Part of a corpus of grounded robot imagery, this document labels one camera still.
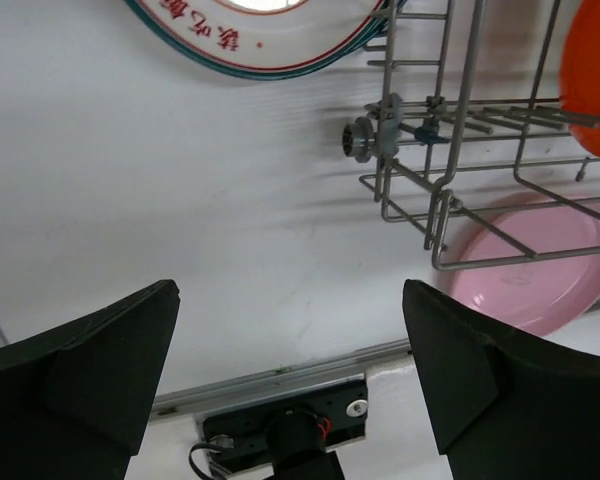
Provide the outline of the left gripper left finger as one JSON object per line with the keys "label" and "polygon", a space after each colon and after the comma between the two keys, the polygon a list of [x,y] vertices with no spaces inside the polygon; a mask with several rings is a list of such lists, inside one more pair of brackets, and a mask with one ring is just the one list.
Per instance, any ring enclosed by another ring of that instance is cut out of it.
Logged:
{"label": "left gripper left finger", "polygon": [[0,479],[122,479],[180,306],[173,280],[0,348]]}

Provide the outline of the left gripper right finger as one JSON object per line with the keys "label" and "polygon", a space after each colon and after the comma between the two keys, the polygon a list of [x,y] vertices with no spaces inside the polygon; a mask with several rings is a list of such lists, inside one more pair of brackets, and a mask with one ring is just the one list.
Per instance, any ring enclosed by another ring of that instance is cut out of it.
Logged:
{"label": "left gripper right finger", "polygon": [[456,479],[600,479],[600,356],[419,280],[403,313],[437,449]]}

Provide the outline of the pink plate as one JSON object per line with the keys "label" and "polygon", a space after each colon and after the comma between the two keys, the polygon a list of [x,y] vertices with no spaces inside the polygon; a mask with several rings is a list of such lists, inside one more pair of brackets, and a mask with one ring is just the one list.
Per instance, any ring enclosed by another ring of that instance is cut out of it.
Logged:
{"label": "pink plate", "polygon": [[[483,218],[539,254],[600,247],[600,221],[537,193],[492,200]],[[438,287],[463,305],[536,336],[548,335],[600,299],[600,253],[440,272]]]}

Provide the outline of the small orange plate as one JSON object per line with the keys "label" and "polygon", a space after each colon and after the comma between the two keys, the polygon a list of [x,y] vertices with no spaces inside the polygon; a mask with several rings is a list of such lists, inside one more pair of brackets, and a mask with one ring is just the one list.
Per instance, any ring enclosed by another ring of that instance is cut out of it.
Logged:
{"label": "small orange plate", "polygon": [[580,4],[563,45],[559,81],[564,110],[600,117],[600,0]]}

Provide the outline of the aluminium table edge rail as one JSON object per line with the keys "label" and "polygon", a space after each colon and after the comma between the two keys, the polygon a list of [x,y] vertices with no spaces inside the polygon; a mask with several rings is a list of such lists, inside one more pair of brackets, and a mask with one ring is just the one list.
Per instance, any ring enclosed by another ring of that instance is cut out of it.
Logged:
{"label": "aluminium table edge rail", "polygon": [[405,354],[405,341],[358,350],[349,356],[283,368],[159,396],[157,385],[180,305],[171,280],[145,287],[107,307],[30,338],[0,345],[0,416],[52,411],[84,422],[115,422],[127,429],[183,414],[214,393],[227,398],[260,386],[280,391],[296,380],[316,389],[316,375],[345,369],[359,375],[365,361]]}

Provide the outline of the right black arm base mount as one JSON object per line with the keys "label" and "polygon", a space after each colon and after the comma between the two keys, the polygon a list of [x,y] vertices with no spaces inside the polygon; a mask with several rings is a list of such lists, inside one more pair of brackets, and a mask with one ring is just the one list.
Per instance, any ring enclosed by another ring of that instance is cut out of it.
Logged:
{"label": "right black arm base mount", "polygon": [[215,414],[202,421],[188,464],[199,479],[264,465],[271,479],[343,479],[334,448],[365,436],[368,410],[367,383],[355,379]]}

